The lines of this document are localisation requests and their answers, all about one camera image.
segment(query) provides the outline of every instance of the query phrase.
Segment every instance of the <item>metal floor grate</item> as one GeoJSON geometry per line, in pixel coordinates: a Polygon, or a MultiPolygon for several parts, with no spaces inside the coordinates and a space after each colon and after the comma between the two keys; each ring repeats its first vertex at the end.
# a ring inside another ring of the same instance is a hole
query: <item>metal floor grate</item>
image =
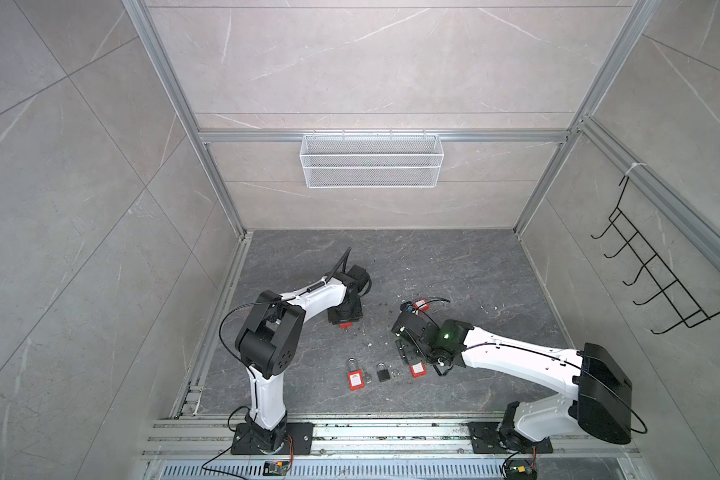
{"type": "MultiPolygon", "coordinates": [[[[466,478],[501,478],[499,467],[502,458],[423,458],[345,460],[297,458],[288,478],[295,480],[327,480],[352,478],[422,478],[427,480],[466,478]]],[[[161,480],[194,480],[209,477],[229,477],[218,472],[201,469],[202,461],[166,461],[161,480]]],[[[272,480],[263,475],[264,460],[219,460],[210,467],[241,475],[249,480],[272,480]]]]}

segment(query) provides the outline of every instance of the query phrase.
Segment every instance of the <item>gray marble floor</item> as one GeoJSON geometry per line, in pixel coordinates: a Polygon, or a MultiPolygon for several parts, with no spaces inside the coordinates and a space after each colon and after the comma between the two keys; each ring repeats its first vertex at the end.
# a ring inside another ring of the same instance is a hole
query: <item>gray marble floor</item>
{"type": "MultiPolygon", "coordinates": [[[[264,290],[287,292],[315,281],[352,247],[349,265],[373,279],[362,298],[364,317],[348,330],[326,313],[304,325],[293,363],[285,372],[286,407],[319,412],[489,412],[514,400],[551,394],[541,386],[492,370],[455,367],[412,378],[390,333],[399,304],[421,296],[452,300],[435,320],[472,322],[499,335],[565,347],[530,264],[511,230],[260,230],[254,233],[233,305],[253,302],[264,290]],[[364,389],[350,391],[347,358],[373,373],[364,389]],[[384,362],[399,376],[380,383],[384,362]]],[[[232,344],[247,310],[235,313],[223,335],[232,344]]],[[[250,404],[245,370],[219,348],[202,390],[200,413],[222,414],[250,404]]]]}

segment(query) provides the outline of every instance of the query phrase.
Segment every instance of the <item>black cable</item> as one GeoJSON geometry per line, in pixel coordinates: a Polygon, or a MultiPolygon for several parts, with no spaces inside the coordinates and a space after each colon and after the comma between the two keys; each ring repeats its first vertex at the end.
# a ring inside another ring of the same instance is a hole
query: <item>black cable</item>
{"type": "Polygon", "coordinates": [[[373,285],[373,282],[371,282],[371,277],[368,278],[368,288],[365,289],[365,293],[363,293],[360,296],[366,296],[368,292],[371,291],[371,286],[373,285]]]}
{"type": "Polygon", "coordinates": [[[513,456],[516,456],[519,453],[520,453],[520,451],[518,450],[517,452],[513,453],[512,455],[510,455],[504,459],[504,463],[502,463],[501,467],[499,468],[502,478],[507,477],[507,467],[509,466],[509,460],[511,460],[513,456]]]}
{"type": "Polygon", "coordinates": [[[339,267],[342,268],[343,274],[347,273],[347,260],[349,260],[349,252],[351,252],[351,251],[352,251],[352,247],[350,246],[349,248],[346,249],[346,252],[344,252],[342,257],[338,259],[338,262],[334,265],[333,269],[331,269],[331,271],[328,272],[328,274],[326,275],[326,280],[324,282],[326,285],[328,284],[328,282],[331,281],[331,278],[333,278],[333,276],[336,274],[336,272],[338,272],[339,267]]]}
{"type": "MultiPolygon", "coordinates": [[[[243,408],[248,408],[248,411],[249,411],[249,412],[250,412],[250,410],[251,410],[251,408],[250,408],[248,405],[240,405],[239,407],[237,407],[237,408],[235,408],[234,410],[232,410],[232,413],[230,414],[230,416],[227,417],[227,419],[226,419],[226,427],[227,427],[231,432],[234,432],[234,430],[232,430],[232,426],[230,425],[230,421],[232,420],[232,416],[235,415],[236,413],[238,413],[238,412],[239,412],[240,410],[242,410],[243,408]]],[[[237,442],[232,442],[232,444],[230,445],[230,447],[229,447],[228,449],[224,450],[224,451],[221,452],[219,455],[213,457],[213,458],[212,458],[211,460],[209,460],[208,462],[203,463],[200,468],[201,468],[202,470],[207,471],[207,472],[223,473],[224,475],[230,475],[230,476],[233,476],[233,477],[237,477],[237,478],[240,478],[241,480],[248,480],[248,478],[245,478],[245,477],[243,477],[243,476],[240,476],[240,475],[237,475],[237,474],[234,474],[234,473],[225,472],[224,470],[217,470],[216,468],[208,468],[207,465],[208,465],[209,463],[213,462],[214,460],[216,460],[218,457],[220,457],[220,456],[224,455],[225,453],[229,452],[230,450],[232,450],[232,447],[234,447],[238,442],[240,442],[240,440],[242,440],[242,437],[246,436],[246,434],[247,434],[248,432],[250,432],[250,431],[251,431],[251,430],[250,430],[250,428],[249,428],[249,429],[246,431],[246,433],[243,433],[243,434],[240,436],[240,438],[237,439],[237,442]]]]}
{"type": "MultiPolygon", "coordinates": [[[[245,304],[243,304],[243,305],[236,306],[236,307],[233,308],[229,313],[227,313],[226,315],[224,315],[224,318],[222,318],[221,323],[219,324],[219,341],[221,341],[221,344],[224,345],[224,348],[230,353],[230,355],[232,356],[232,358],[235,359],[235,360],[237,360],[238,362],[240,362],[240,363],[242,364],[242,366],[244,366],[244,367],[248,370],[248,372],[251,374],[251,378],[253,378],[253,383],[254,383],[254,384],[256,384],[256,376],[253,375],[253,370],[251,370],[251,367],[249,367],[248,365],[246,365],[246,364],[244,363],[244,361],[243,361],[240,357],[238,357],[237,355],[235,355],[235,353],[234,353],[234,352],[227,346],[227,344],[224,342],[224,337],[222,337],[222,335],[221,335],[221,330],[222,330],[222,328],[224,327],[224,322],[226,321],[226,319],[230,318],[230,315],[231,315],[231,314],[233,314],[234,312],[237,312],[237,311],[240,310],[241,308],[246,308],[247,306],[254,306],[254,305],[276,305],[276,304],[283,303],[283,302],[289,302],[290,300],[293,300],[293,298],[289,298],[289,299],[287,299],[287,300],[284,300],[284,299],[273,300],[272,302],[253,302],[253,303],[245,303],[245,304]]],[[[253,387],[253,395],[254,395],[254,398],[256,399],[256,408],[258,408],[258,407],[259,407],[259,393],[258,393],[257,388],[256,388],[255,385],[254,385],[254,387],[253,387]]],[[[256,417],[257,417],[258,415],[259,415],[258,412],[254,413],[254,414],[253,414],[253,419],[251,420],[251,422],[254,422],[254,421],[256,420],[256,417]]]]}
{"type": "Polygon", "coordinates": [[[230,425],[230,421],[232,420],[232,416],[235,415],[236,413],[238,413],[238,412],[239,412],[240,410],[242,410],[243,408],[248,408],[248,411],[249,411],[249,412],[251,411],[251,407],[249,407],[248,405],[240,405],[239,407],[237,407],[237,408],[235,408],[234,410],[232,410],[232,413],[230,414],[230,416],[227,417],[227,419],[226,419],[226,427],[230,429],[230,432],[234,432],[234,430],[232,430],[232,426],[230,425]]]}
{"type": "Polygon", "coordinates": [[[416,342],[416,339],[414,339],[414,338],[413,338],[412,336],[410,336],[410,335],[408,335],[408,338],[410,338],[411,341],[413,341],[413,344],[416,345],[416,348],[418,349],[418,352],[423,355],[423,354],[424,354],[424,351],[423,351],[422,348],[418,345],[418,343],[416,342]]]}
{"type": "Polygon", "coordinates": [[[423,314],[425,314],[426,317],[429,318],[429,321],[432,322],[432,324],[434,326],[436,326],[438,328],[438,330],[440,330],[440,325],[438,325],[434,320],[432,320],[432,317],[430,317],[430,315],[428,313],[424,312],[422,310],[422,307],[424,305],[429,305],[432,302],[448,302],[448,303],[450,303],[451,301],[449,299],[443,298],[441,296],[426,296],[422,300],[425,300],[425,302],[423,304],[416,305],[416,302],[413,302],[411,304],[411,307],[413,307],[413,309],[416,310],[417,312],[422,312],[423,314]]]}
{"type": "Polygon", "coordinates": [[[440,369],[438,368],[438,364],[437,364],[437,363],[432,363],[432,367],[433,367],[434,370],[438,373],[438,376],[446,376],[446,375],[448,374],[448,372],[450,372],[451,370],[454,369],[454,364],[451,363],[451,366],[448,368],[448,370],[445,370],[444,372],[441,372],[441,371],[440,371],[440,369]]]}
{"type": "MultiPolygon", "coordinates": [[[[613,395],[616,399],[618,399],[619,402],[621,402],[621,404],[624,405],[624,407],[628,408],[628,409],[630,410],[630,412],[632,412],[632,415],[634,415],[635,418],[637,418],[637,419],[640,421],[640,423],[643,424],[643,431],[642,431],[642,432],[641,432],[640,430],[635,430],[634,428],[630,427],[630,430],[631,430],[632,432],[634,432],[634,433],[639,433],[639,434],[641,434],[641,435],[645,435],[646,433],[648,433],[648,426],[647,426],[646,423],[643,421],[643,419],[642,419],[639,415],[637,415],[637,412],[635,412],[635,411],[632,409],[632,407],[628,406],[628,405],[626,404],[626,402],[624,402],[624,400],[622,400],[621,397],[619,397],[613,390],[611,390],[611,389],[608,387],[608,385],[606,385],[605,383],[603,383],[602,380],[598,379],[597,377],[595,377],[594,375],[592,375],[591,373],[589,373],[587,370],[583,370],[580,366],[576,365],[575,363],[568,362],[567,360],[561,360],[561,359],[557,358],[556,356],[547,355],[546,353],[537,352],[537,351],[535,351],[535,350],[530,350],[530,349],[527,349],[527,348],[523,348],[522,346],[511,345],[511,344],[509,344],[509,343],[496,343],[496,342],[479,343],[479,344],[477,344],[477,345],[468,346],[466,349],[464,349],[464,351],[466,352],[467,350],[476,349],[476,348],[478,348],[479,346],[486,346],[486,345],[508,346],[509,348],[513,348],[513,349],[517,349],[517,350],[523,350],[524,352],[536,353],[537,355],[546,356],[548,359],[552,359],[552,360],[562,361],[562,362],[565,363],[566,365],[570,365],[570,366],[572,366],[572,367],[574,367],[574,368],[577,368],[580,372],[587,374],[588,376],[590,376],[590,377],[592,377],[593,379],[595,379],[599,384],[601,384],[601,385],[605,388],[605,390],[608,390],[608,392],[610,392],[611,395],[613,395]]],[[[588,358],[588,359],[593,358],[593,357],[591,357],[591,356],[584,356],[584,357],[585,357],[585,358],[588,358]]]]}

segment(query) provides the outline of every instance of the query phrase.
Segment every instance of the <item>black mounting plate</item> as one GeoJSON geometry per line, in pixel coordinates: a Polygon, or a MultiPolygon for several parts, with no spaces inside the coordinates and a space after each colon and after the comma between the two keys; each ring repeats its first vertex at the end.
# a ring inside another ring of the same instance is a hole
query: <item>black mounting plate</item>
{"type": "MultiPolygon", "coordinates": [[[[474,453],[506,453],[508,451],[499,445],[499,422],[470,422],[467,427],[469,427],[474,453]]],[[[548,438],[536,445],[536,453],[552,453],[552,451],[552,443],[548,438]]],[[[528,448],[521,453],[533,452],[532,448],[528,448]]]]}
{"type": "MultiPolygon", "coordinates": [[[[312,451],[312,430],[313,423],[299,422],[286,424],[286,436],[293,438],[293,455],[309,455],[312,451]]],[[[250,428],[247,423],[238,423],[235,427],[235,442],[232,444],[230,454],[232,455],[261,455],[262,451],[251,441],[250,428]]],[[[283,447],[278,454],[288,453],[288,441],[283,442],[283,447]]]]}
{"type": "Polygon", "coordinates": [[[425,358],[418,354],[418,349],[407,340],[397,339],[394,344],[398,347],[400,359],[403,360],[403,363],[406,366],[412,366],[416,365],[419,362],[427,361],[425,358]]]}

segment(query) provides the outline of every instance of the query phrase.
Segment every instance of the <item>red wire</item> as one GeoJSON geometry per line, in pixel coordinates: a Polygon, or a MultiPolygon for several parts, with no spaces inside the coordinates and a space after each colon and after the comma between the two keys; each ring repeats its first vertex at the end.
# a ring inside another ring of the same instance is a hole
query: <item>red wire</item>
{"type": "Polygon", "coordinates": [[[288,436],[288,444],[291,447],[291,463],[288,465],[288,472],[290,472],[291,468],[293,468],[293,437],[288,436]]]}

